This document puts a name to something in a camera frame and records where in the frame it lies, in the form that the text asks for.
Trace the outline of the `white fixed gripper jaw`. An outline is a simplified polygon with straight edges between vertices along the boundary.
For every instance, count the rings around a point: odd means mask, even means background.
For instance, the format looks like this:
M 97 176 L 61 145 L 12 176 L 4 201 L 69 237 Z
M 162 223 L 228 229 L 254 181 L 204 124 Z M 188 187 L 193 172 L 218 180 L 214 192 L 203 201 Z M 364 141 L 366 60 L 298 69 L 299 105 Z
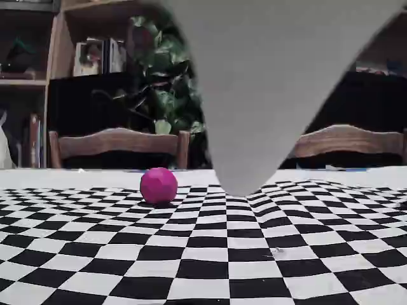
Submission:
M 162 1 L 183 31 L 223 189 L 259 189 L 403 1 Z

